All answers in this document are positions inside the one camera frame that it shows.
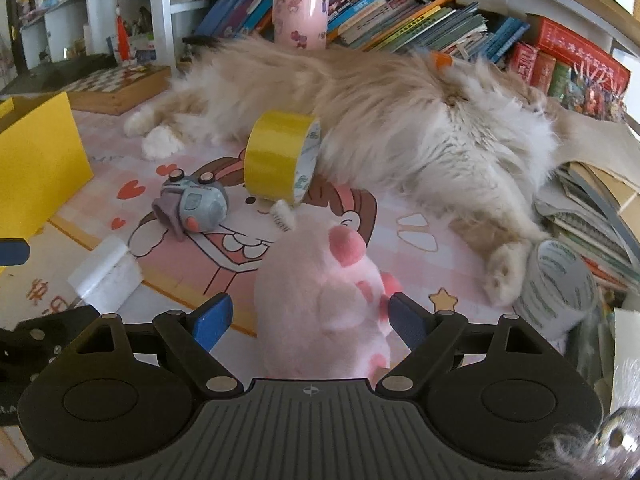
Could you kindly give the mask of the stack of papers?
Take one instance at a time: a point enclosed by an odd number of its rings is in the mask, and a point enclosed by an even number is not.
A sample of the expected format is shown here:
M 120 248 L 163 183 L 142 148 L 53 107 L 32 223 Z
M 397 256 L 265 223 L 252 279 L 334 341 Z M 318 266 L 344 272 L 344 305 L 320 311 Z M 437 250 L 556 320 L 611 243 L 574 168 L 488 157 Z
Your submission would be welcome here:
M 639 136 L 626 122 L 560 107 L 551 182 L 536 200 L 553 236 L 582 256 L 596 282 L 639 292 Z

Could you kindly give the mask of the pink cartoon cup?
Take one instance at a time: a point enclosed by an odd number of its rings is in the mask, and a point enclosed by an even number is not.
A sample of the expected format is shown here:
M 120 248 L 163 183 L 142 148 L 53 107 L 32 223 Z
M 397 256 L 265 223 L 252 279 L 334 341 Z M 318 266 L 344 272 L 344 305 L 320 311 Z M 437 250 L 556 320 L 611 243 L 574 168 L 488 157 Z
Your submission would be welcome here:
M 274 43 L 300 50 L 324 50 L 330 0 L 273 0 Z

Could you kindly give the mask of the pink checkered tablecloth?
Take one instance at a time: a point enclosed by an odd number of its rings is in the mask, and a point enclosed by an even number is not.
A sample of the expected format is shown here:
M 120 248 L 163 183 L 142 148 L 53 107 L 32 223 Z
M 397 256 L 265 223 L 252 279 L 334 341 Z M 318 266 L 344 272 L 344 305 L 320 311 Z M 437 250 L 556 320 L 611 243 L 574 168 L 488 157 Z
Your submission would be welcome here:
M 233 300 L 232 329 L 218 346 L 243 379 L 259 374 L 253 285 L 258 264 L 278 231 L 268 209 L 244 188 L 243 154 L 235 145 L 194 146 L 166 162 L 146 162 L 139 142 L 122 135 L 122 118 L 77 112 L 70 121 L 92 168 L 91 180 L 32 238 L 24 266 L 1 275 L 1 324 L 61 311 L 75 300 L 68 279 L 107 237 L 127 243 L 143 282 L 122 306 L 130 322 L 163 310 L 191 309 L 216 292 Z M 176 240 L 150 216 L 152 200 L 174 169 L 210 171 L 231 202 L 227 222 L 214 234 Z M 318 181 L 302 205 L 305 214 L 340 220 L 369 242 L 371 259 L 400 281 L 428 310 L 454 310 L 473 322 L 497 321 L 482 289 L 483 263 L 445 218 L 409 205 L 394 193 L 354 191 Z

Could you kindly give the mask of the small toy truck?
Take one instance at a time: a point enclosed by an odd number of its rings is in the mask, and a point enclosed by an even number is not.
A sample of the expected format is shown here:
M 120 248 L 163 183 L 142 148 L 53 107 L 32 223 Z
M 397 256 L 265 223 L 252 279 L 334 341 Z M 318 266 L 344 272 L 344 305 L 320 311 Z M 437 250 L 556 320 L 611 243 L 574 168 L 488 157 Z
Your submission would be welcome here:
M 229 199 L 212 172 L 187 176 L 177 168 L 152 201 L 152 211 L 177 240 L 184 240 L 188 234 L 213 232 L 227 217 Z

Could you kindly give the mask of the pink plush pig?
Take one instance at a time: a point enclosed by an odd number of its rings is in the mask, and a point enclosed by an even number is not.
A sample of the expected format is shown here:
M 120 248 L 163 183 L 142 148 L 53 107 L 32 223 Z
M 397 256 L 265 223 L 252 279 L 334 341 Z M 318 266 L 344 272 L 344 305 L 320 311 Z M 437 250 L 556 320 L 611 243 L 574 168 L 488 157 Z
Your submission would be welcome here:
M 271 208 L 280 237 L 256 273 L 260 354 L 274 379 L 377 382 L 390 370 L 388 300 L 401 287 L 351 226 Z

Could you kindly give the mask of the red tassel ornament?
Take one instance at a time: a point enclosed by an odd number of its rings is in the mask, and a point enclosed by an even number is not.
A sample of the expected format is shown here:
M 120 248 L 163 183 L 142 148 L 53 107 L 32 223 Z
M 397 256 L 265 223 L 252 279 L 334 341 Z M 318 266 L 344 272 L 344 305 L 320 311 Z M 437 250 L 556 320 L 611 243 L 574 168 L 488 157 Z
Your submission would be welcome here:
M 122 65 L 126 66 L 130 60 L 129 40 L 120 6 L 116 6 L 116 39 L 120 60 L 122 61 Z

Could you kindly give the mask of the white tall charger plug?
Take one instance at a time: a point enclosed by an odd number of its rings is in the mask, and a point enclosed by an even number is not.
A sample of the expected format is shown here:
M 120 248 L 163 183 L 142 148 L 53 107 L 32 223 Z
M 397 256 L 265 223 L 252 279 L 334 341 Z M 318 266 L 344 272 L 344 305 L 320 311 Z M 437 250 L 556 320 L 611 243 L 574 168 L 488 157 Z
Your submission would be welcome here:
M 117 313 L 142 282 L 137 258 L 117 236 L 102 240 L 67 280 L 80 301 L 99 314 Z

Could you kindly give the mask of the fluffy orange white cat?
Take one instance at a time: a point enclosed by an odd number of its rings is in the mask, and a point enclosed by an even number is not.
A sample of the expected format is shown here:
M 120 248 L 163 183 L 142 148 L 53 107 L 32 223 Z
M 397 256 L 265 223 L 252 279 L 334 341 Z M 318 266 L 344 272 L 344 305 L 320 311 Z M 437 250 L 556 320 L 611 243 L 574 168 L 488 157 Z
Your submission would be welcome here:
M 558 113 L 538 90 L 484 61 L 438 66 L 431 53 L 221 40 L 124 133 L 160 160 L 192 142 L 246 142 L 270 110 L 320 120 L 322 177 L 454 216 L 485 253 L 489 302 L 520 296 L 528 255 L 544 239 L 534 197 L 560 145 Z

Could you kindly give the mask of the yellow tape roll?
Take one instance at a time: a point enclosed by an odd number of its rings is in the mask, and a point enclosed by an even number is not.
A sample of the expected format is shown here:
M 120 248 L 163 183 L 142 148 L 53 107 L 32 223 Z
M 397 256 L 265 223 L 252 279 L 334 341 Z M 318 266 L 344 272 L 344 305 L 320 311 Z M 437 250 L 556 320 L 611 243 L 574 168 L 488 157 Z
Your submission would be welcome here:
M 247 192 L 272 202 L 301 203 L 314 177 L 320 144 L 318 118 L 265 112 L 255 122 L 245 150 Z

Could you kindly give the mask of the white bookshelf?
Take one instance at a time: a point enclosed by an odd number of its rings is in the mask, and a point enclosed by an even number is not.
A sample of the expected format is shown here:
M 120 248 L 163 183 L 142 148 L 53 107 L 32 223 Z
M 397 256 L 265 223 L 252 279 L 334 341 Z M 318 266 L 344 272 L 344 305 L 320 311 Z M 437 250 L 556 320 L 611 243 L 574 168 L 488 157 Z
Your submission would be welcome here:
M 14 0 L 21 67 L 7 96 L 63 91 L 106 68 L 188 62 L 216 38 L 274 41 L 273 0 Z M 130 60 L 116 39 L 120 6 Z M 330 0 L 327 46 L 360 51 L 440 51 L 484 58 L 519 72 L 575 110 L 614 114 L 629 100 L 634 72 L 622 56 L 592 41 L 600 18 L 555 0 Z

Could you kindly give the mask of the clear tape roll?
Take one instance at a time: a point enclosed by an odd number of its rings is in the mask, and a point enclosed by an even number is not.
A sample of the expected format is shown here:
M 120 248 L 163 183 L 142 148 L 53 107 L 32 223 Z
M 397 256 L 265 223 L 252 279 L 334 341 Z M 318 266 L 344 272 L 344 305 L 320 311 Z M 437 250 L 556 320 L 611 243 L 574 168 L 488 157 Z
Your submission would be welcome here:
M 558 340 L 598 305 L 598 288 L 582 257 L 558 240 L 537 244 L 526 264 L 514 312 L 548 340 Z

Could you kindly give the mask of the yellow cardboard box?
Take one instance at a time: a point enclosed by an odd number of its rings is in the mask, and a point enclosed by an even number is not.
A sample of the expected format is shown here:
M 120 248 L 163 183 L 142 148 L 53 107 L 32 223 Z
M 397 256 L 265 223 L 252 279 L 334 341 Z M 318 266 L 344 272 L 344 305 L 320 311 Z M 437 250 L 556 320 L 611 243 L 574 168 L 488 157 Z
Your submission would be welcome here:
M 29 240 L 93 177 L 65 92 L 1 102 L 1 236 Z

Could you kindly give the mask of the wooden chessboard box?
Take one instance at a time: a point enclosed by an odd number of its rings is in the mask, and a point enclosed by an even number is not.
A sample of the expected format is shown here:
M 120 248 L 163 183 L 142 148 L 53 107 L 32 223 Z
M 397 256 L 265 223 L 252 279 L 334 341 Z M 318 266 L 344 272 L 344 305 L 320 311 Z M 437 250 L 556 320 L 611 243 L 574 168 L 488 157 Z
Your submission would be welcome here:
M 114 67 L 68 84 L 70 107 L 82 112 L 119 116 L 168 88 L 171 69 L 164 66 Z

